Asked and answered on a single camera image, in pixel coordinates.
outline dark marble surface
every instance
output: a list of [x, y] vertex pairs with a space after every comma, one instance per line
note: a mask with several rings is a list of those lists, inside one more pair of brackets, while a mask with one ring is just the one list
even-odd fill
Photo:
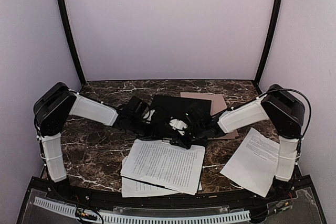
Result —
[[[180, 92], [222, 94], [228, 106], [236, 106], [257, 96], [251, 81], [229, 80], [156, 80], [156, 81], [95, 81], [88, 82], [81, 94], [106, 104], [118, 106], [133, 95], [150, 103], [155, 94], [180, 96]], [[261, 134], [276, 139], [270, 122], [252, 125]], [[206, 149], [201, 183], [204, 193], [236, 190], [232, 181], [219, 171], [238, 148], [251, 126], [238, 130], [234, 140], [211, 140]], [[128, 155], [133, 141], [111, 127], [86, 119], [70, 117], [62, 133], [64, 163], [72, 185], [121, 190], [121, 161]]]

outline gray wall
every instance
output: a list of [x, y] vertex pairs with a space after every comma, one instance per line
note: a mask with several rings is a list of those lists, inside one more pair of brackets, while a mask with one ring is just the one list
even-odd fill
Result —
[[274, 0], [66, 0], [88, 80], [252, 79]]
[[15, 223], [42, 161], [35, 101], [57, 81], [80, 87], [57, 0], [0, 0], [0, 223]]
[[310, 174], [326, 212], [336, 209], [336, 0], [283, 0], [261, 88], [272, 83], [302, 91], [312, 122], [300, 166]]

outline black cable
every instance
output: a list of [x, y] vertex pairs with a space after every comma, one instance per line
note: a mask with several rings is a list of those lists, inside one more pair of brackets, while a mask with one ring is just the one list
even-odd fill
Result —
[[281, 211], [285, 211], [289, 208], [289, 206], [285, 206], [284, 204], [282, 204], [280, 207], [277, 207], [275, 209], [273, 209], [272, 212], [270, 212], [269, 214], [265, 215], [265, 216], [260, 216], [260, 217], [253, 217], [254, 219], [264, 219], [264, 218], [267, 218], [267, 217], [270, 217], [271, 215], [274, 215], [274, 214], [277, 214], [279, 213], [278, 210], [281, 210]]
[[269, 214], [267, 214], [267, 215], [265, 215], [265, 216], [261, 216], [261, 215], [263, 215], [264, 213], [266, 213], [267, 211], [270, 211], [273, 207], [275, 207], [277, 204], [279, 204], [279, 203], [282, 202], [283, 200], [284, 200], [284, 198], [281, 199], [281, 200], [279, 200], [278, 202], [272, 204], [271, 206], [269, 206], [265, 211], [263, 211], [263, 212], [261, 212], [261, 213], [259, 213], [259, 214], [257, 214], [257, 215], [251, 216], [250, 218], [251, 218], [251, 219], [260, 219], [260, 218], [266, 218], [266, 217], [269, 217], [269, 216], [271, 216], [271, 215], [273, 215], [273, 214], [276, 214], [276, 213], [278, 212], [279, 209], [281, 209], [282, 207], [285, 207], [284, 204], [285, 204], [286, 202], [283, 203], [280, 207], [277, 207], [277, 208], [273, 209], [273, 211], [270, 212]]
[[271, 206], [267, 207], [267, 209], [266, 209], [265, 211], [263, 211], [263, 212], [261, 212], [261, 213], [259, 213], [259, 214], [257, 214], [257, 215], [251, 216], [251, 219], [260, 219], [260, 218], [266, 218], [266, 217], [268, 217], [269, 215], [267, 215], [267, 216], [261, 216], [261, 215], [263, 215], [264, 213], [266, 213], [267, 211], [269, 211], [271, 208], [275, 207], [275, 206], [276, 206], [277, 204], [279, 204], [281, 201], [286, 200], [287, 196], [288, 196], [289, 193], [291, 193], [291, 191], [292, 191], [292, 187], [293, 187], [293, 184], [294, 184], [294, 180], [295, 180], [295, 172], [294, 172], [293, 175], [292, 175], [292, 183], [291, 183], [289, 189], [285, 192], [284, 196], [283, 196], [279, 201], [277, 201], [277, 202], [275, 202], [274, 204], [272, 204]]
[[58, 197], [60, 197], [61, 199], [63, 199], [63, 200], [64, 200], [65, 202], [67, 202], [67, 203], [71, 203], [71, 204], [76, 205], [76, 208], [78, 208], [78, 206], [82, 206], [84, 209], [89, 209], [89, 210], [91, 210], [92, 212], [94, 212], [96, 215], [99, 216], [99, 218], [101, 219], [101, 224], [104, 224], [104, 219], [103, 219], [102, 215], [101, 215], [98, 211], [96, 211], [96, 210], [94, 210], [93, 208], [91, 208], [91, 207], [89, 207], [89, 206], [87, 206], [87, 205], [84, 205], [84, 204], [82, 204], [82, 203], [79, 203], [79, 202], [75, 202], [75, 201], [66, 199], [66, 198], [64, 198], [62, 195], [60, 195], [60, 194], [55, 190], [55, 188], [54, 188], [53, 185], [52, 185], [51, 178], [50, 178], [50, 175], [49, 175], [49, 172], [48, 172], [48, 166], [46, 166], [46, 171], [47, 171], [47, 177], [48, 177], [48, 180], [49, 180], [49, 185], [50, 185], [51, 189], [58, 195]]
[[[308, 127], [309, 127], [310, 120], [311, 120], [311, 104], [310, 104], [310, 102], [309, 102], [309, 99], [308, 99], [303, 93], [301, 93], [300, 91], [295, 90], [295, 89], [274, 89], [274, 90], [269, 90], [269, 91], [266, 91], [266, 92], [262, 93], [261, 95], [258, 96], [258, 99], [261, 98], [261, 97], [263, 97], [263, 96], [265, 96], [265, 95], [267, 95], [267, 94], [274, 93], [274, 92], [280, 92], [280, 91], [289, 91], [289, 92], [297, 93], [297, 94], [299, 94], [300, 96], [302, 96], [302, 97], [306, 100], [306, 102], [307, 102], [307, 104], [308, 104], [308, 107], [309, 107], [309, 116], [308, 116], [308, 121], [307, 121], [306, 128], [305, 128], [305, 130], [303, 131], [303, 134], [301, 135], [301, 136], [302, 136], [301, 138], [303, 138], [303, 137], [305, 136], [306, 132], [307, 132], [307, 129], [308, 129]], [[241, 104], [241, 105], [239, 105], [239, 106], [233, 107], [233, 109], [231, 109], [231, 108], [226, 108], [226, 109], [224, 109], [224, 110], [222, 110], [222, 111], [220, 111], [220, 112], [218, 112], [218, 113], [212, 115], [212, 117], [215, 117], [215, 116], [217, 116], [217, 115], [219, 115], [219, 114], [223, 114], [223, 113], [226, 112], [226, 111], [237, 110], [237, 109], [239, 109], [240, 107], [242, 107], [242, 106], [244, 106], [244, 105], [246, 105], [246, 104], [248, 104], [248, 103], [250, 103], [250, 102], [253, 102], [253, 101], [255, 101], [255, 100], [256, 100], [256, 98], [254, 98], [254, 99], [252, 99], [252, 100], [250, 100], [250, 101], [248, 101], [248, 102], [245, 102], [245, 103], [243, 103], [243, 104]]]

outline white paper sheet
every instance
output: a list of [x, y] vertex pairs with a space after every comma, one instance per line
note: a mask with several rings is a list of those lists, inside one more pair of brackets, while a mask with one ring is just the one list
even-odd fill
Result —
[[[125, 164], [127, 157], [122, 161], [122, 165]], [[121, 178], [121, 195], [123, 198], [134, 198], [134, 197], [155, 197], [178, 194], [180, 192], [173, 191], [170, 189], [165, 189], [158, 186], [152, 186], [142, 182], [138, 182], [129, 178]]]
[[278, 143], [251, 128], [221, 174], [245, 189], [266, 197], [275, 176], [278, 152]]
[[135, 140], [121, 169], [121, 176], [195, 195], [201, 176], [205, 147], [189, 150], [162, 141]]

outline black metal post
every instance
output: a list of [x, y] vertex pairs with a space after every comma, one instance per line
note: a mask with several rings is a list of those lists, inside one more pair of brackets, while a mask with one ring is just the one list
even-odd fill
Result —
[[254, 83], [255, 83], [256, 86], [259, 86], [261, 77], [262, 77], [264, 69], [265, 69], [266, 61], [267, 61], [267, 58], [268, 58], [269, 50], [270, 50], [271, 45], [272, 45], [272, 40], [273, 40], [276, 25], [277, 25], [277, 20], [278, 20], [279, 11], [280, 11], [280, 5], [281, 5], [281, 0], [274, 0], [272, 16], [271, 16], [271, 20], [270, 20], [269, 27], [268, 27], [268, 32], [267, 32], [267, 37], [266, 37], [263, 53], [261, 54], [259, 67], [258, 67], [258, 70], [257, 70], [256, 77], [254, 79]]
[[69, 18], [68, 18], [68, 14], [67, 14], [67, 9], [66, 9], [66, 5], [65, 5], [65, 0], [57, 0], [57, 2], [58, 2], [59, 12], [61, 14], [61, 19], [62, 19], [62, 22], [63, 22], [64, 32], [65, 32], [65, 35], [67, 37], [70, 53], [71, 53], [71, 56], [72, 56], [72, 60], [74, 62], [73, 64], [75, 65], [75, 69], [76, 69], [79, 81], [83, 86], [86, 83], [86, 80], [85, 80], [85, 76], [84, 76], [84, 73], [83, 73], [83, 69], [80, 65], [80, 61], [79, 61], [79, 58], [78, 58], [74, 38], [72, 36], [70, 23], [69, 23]]

